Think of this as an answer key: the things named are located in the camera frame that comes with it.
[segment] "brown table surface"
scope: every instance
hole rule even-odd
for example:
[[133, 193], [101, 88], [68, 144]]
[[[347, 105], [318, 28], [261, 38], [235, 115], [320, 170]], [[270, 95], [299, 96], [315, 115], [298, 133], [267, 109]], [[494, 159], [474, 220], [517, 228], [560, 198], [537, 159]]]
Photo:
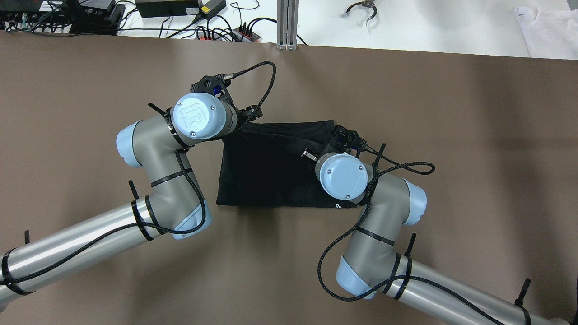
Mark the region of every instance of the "brown table surface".
[[[277, 64], [259, 122], [334, 119], [400, 162], [428, 193], [413, 258], [514, 301], [570, 319], [578, 274], [578, 61], [273, 44], [0, 33], [0, 248], [50, 235], [130, 202], [149, 183], [125, 165], [116, 134], [170, 107], [204, 75]], [[236, 79], [255, 104], [269, 69]], [[359, 210], [216, 206], [222, 143], [188, 154], [213, 224], [162, 236], [13, 301], [2, 324], [432, 324], [385, 295], [341, 302], [317, 260]], [[324, 264], [334, 281], [344, 244]]]

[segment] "black fabric bag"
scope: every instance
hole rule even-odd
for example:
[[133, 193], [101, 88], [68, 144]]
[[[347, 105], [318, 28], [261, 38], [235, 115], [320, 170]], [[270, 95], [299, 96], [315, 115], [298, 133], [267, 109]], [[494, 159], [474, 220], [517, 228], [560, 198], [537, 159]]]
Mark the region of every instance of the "black fabric bag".
[[217, 205], [353, 208], [327, 194], [305, 147], [320, 154], [333, 139], [333, 121], [247, 123], [223, 139]]

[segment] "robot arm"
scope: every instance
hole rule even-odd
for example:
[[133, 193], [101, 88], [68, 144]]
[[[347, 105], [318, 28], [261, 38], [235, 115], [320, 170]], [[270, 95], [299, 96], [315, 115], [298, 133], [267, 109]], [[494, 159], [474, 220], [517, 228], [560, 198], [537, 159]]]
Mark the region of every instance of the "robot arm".
[[[363, 140], [354, 137], [348, 140], [347, 135], [342, 136], [334, 142], [340, 147], [326, 149], [329, 152], [319, 157], [316, 164], [317, 177], [329, 195], [356, 204], [367, 202], [361, 212], [361, 222], [351, 230], [350, 242], [336, 274], [339, 285], [356, 298], [337, 296], [325, 287], [320, 277], [329, 294], [340, 300], [354, 301], [361, 297], [371, 299], [381, 292], [448, 324], [568, 325], [561, 319], [547, 320], [530, 315], [521, 304], [511, 304], [413, 261], [410, 256], [413, 241], [404, 255], [397, 253], [394, 245], [402, 226], [416, 224], [425, 212], [425, 192], [389, 173], [374, 178], [375, 173], [380, 173], [374, 168], [376, 164], [364, 164], [347, 153], [348, 142], [353, 140], [357, 142], [355, 149], [358, 152], [366, 146]], [[321, 257], [319, 274], [326, 253], [327, 250]]]
[[[235, 108], [226, 89], [231, 79], [270, 64], [273, 77], [258, 105]], [[272, 88], [275, 65], [262, 62], [232, 75], [205, 76], [174, 108], [119, 132], [118, 152], [132, 167], [143, 167], [152, 193], [95, 216], [49, 237], [8, 251], [2, 259], [0, 312], [8, 302], [65, 276], [170, 232], [189, 237], [211, 223], [186, 151], [197, 143], [220, 139], [260, 116]]]

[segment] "electrical wire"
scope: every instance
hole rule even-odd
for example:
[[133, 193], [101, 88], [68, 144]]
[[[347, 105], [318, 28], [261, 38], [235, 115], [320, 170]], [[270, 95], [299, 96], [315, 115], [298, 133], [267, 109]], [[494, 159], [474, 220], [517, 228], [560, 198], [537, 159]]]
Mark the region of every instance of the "electrical wire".
[[132, 2], [132, 1], [126, 1], [126, 0], [120, 0], [120, 1], [117, 1], [116, 3], [130, 3], [131, 5], [136, 6], [136, 3]]
[[[374, 154], [374, 155], [376, 155], [376, 156], [378, 155], [378, 152], [377, 152], [374, 148], [372, 148], [372, 147], [370, 147], [370, 146], [365, 146], [364, 151], [366, 151], [366, 152], [368, 152], [368, 153], [370, 153], [370, 154]], [[385, 160], [385, 161], [387, 161], [387, 162], [390, 163], [390, 164], [393, 164], [393, 165], [396, 165], [396, 166], [400, 166], [400, 165], [401, 165], [400, 163], [398, 163], [398, 162], [396, 162], [396, 161], [394, 161], [394, 160], [392, 160], [392, 159], [389, 159], [389, 158], [387, 158], [387, 157], [384, 156], [384, 155], [380, 155], [380, 158], [383, 159], [383, 160]], [[418, 171], [418, 170], [413, 169], [413, 168], [410, 168], [410, 167], [402, 167], [402, 168], [405, 169], [405, 170], [407, 170], [407, 171], [410, 171], [410, 172], [412, 172], [412, 173], [416, 173], [416, 174], [424, 175], [424, 176], [425, 176], [425, 175], [429, 175], [429, 174], [431, 174], [431, 173], [433, 173], [433, 172], [435, 171], [435, 165], [433, 165], [431, 162], [422, 162], [422, 165], [423, 165], [423, 166], [428, 166], [428, 167], [430, 168], [429, 171], [422, 172], [422, 171]]]
[[240, 40], [240, 42], [242, 42], [243, 39], [244, 39], [244, 37], [245, 37], [245, 32], [246, 32], [246, 31], [241, 32], [241, 31], [242, 31], [241, 28], [242, 28], [242, 26], [243, 26], [243, 17], [241, 16], [241, 10], [242, 10], [242, 9], [246, 9], [246, 8], [240, 8], [238, 2], [233, 2], [233, 3], [231, 4], [231, 7], [236, 8], [236, 9], [239, 11], [239, 34], [241, 34], [241, 40]]
[[126, 16], [126, 18], [125, 18], [125, 20], [124, 20], [124, 23], [123, 23], [123, 25], [119, 28], [119, 30], [122, 30], [122, 29], [127, 25], [129, 16], [130, 16], [132, 13], [135, 13], [135, 12], [137, 12], [137, 11], [139, 11], [139, 9], [138, 9], [137, 7], [135, 7], [134, 9], [132, 9], [131, 11], [129, 11], [129, 12], [127, 13], [127, 16]]
[[231, 31], [231, 32], [229, 33], [229, 35], [231, 36], [232, 40], [235, 40], [235, 34], [233, 34], [233, 29], [231, 28], [231, 25], [229, 24], [229, 22], [227, 21], [227, 19], [225, 19], [223, 16], [221, 16], [221, 15], [219, 15], [219, 14], [216, 14], [216, 15], [214, 15], [213, 17], [207, 19], [207, 30], [211, 31], [211, 29], [209, 28], [209, 22], [211, 21], [211, 19], [213, 19], [213, 18], [215, 18], [215, 17], [221, 18], [221, 19], [227, 24], [227, 27], [228, 27], [229, 30]]
[[202, 19], [203, 19], [203, 16], [200, 13], [198, 13], [189, 25], [186, 25], [185, 27], [183, 27], [183, 29], [179, 29], [177, 32], [172, 33], [171, 35], [167, 36], [166, 38], [172, 38], [173, 36], [176, 36], [176, 35], [184, 32], [184, 31], [186, 31], [189, 27], [198, 23]]
[[[123, 28], [123, 29], [97, 29], [94, 30], [93, 32], [101, 32], [101, 31], [159, 31], [160, 28]], [[165, 31], [179, 31], [179, 32], [193, 32], [195, 31], [195, 29], [174, 29], [174, 28], [164, 28]], [[69, 34], [69, 35], [49, 35], [49, 34], [42, 34], [40, 32], [32, 32], [32, 31], [28, 31], [28, 30], [24, 30], [24, 29], [19, 29], [17, 30], [19, 32], [27, 32], [30, 34], [34, 34], [34, 35], [39, 35], [39, 36], [47, 36], [47, 37], [76, 37], [76, 36], [82, 36], [82, 35], [97, 35], [95, 33], [79, 33], [79, 34]]]
[[62, 11], [61, 7], [64, 6], [64, 2], [60, 5], [56, 5], [53, 2], [49, 2], [49, 5], [51, 8], [53, 8], [51, 11], [42, 14], [39, 18], [38, 21], [31, 27], [29, 28], [13, 28], [11, 30], [6, 29], [6, 32], [17, 32], [17, 31], [34, 31], [35, 29], [37, 29], [42, 23], [44, 23], [44, 21], [48, 18], [50, 18], [54, 13], [58, 12], [58, 11]]
[[233, 34], [232, 34], [233, 32], [232, 32], [230, 29], [229, 29], [229, 31], [227, 31], [227, 29], [229, 29], [229, 28], [226, 28], [226, 29], [222, 29], [222, 28], [219, 28], [219, 27], [213, 28], [213, 30], [214, 30], [215, 32], [217, 32], [217, 35], [219, 35], [219, 37], [217, 37], [217, 38], [215, 38], [215, 39], [213, 39], [213, 40], [218, 40], [218, 39], [220, 39], [220, 38], [223, 38], [223, 39], [226, 40], [227, 42], [234, 42], [235, 39], [234, 39]]
[[165, 20], [163, 20], [163, 21], [162, 21], [162, 24], [161, 24], [161, 30], [158, 32], [158, 38], [161, 38], [161, 35], [162, 35], [162, 29], [164, 28], [164, 26], [165, 26], [165, 23], [166, 23], [167, 21], [169, 21], [169, 19], [171, 19], [171, 18], [172, 18], [172, 16], [170, 16], [170, 17], [167, 17]]
[[265, 94], [263, 95], [263, 97], [261, 97], [261, 100], [259, 101], [259, 103], [257, 104], [257, 107], [261, 107], [261, 105], [263, 105], [263, 103], [265, 102], [265, 100], [267, 99], [267, 96], [269, 95], [269, 93], [271, 92], [271, 89], [273, 89], [273, 83], [275, 82], [275, 75], [277, 74], [277, 66], [275, 65], [275, 63], [271, 62], [271, 61], [263, 61], [261, 63], [257, 63], [255, 65], [253, 65], [250, 68], [247, 68], [245, 70], [239, 71], [239, 72], [235, 72], [233, 73], [233, 79], [239, 76], [244, 75], [247, 72], [250, 72], [258, 67], [261, 67], [263, 65], [270, 65], [271, 68], [273, 68], [273, 72], [271, 73], [271, 81], [269, 82], [269, 87], [267, 87], [267, 90], [265, 92]]
[[231, 8], [238, 9], [238, 10], [255, 10], [255, 9], [258, 9], [259, 7], [261, 7], [261, 4], [259, 3], [259, 1], [257, 1], [257, 0], [253, 0], [253, 1], [255, 1], [257, 3], [257, 5], [253, 8], [241, 8], [241, 7], [239, 7], [239, 3], [236, 1], [231, 3], [230, 5], [231, 5]]
[[[275, 24], [277, 24], [277, 20], [273, 19], [273, 18], [269, 18], [269, 17], [259, 17], [259, 18], [255, 18], [253, 20], [251, 20], [249, 22], [249, 24], [247, 25], [247, 29], [249, 29], [249, 35], [253, 34], [253, 27], [255, 27], [255, 24], [261, 20], [266, 20], [266, 21], [271, 21]], [[304, 44], [307, 45], [307, 43], [301, 38], [301, 36], [299, 36], [299, 34], [297, 34], [297, 38]]]

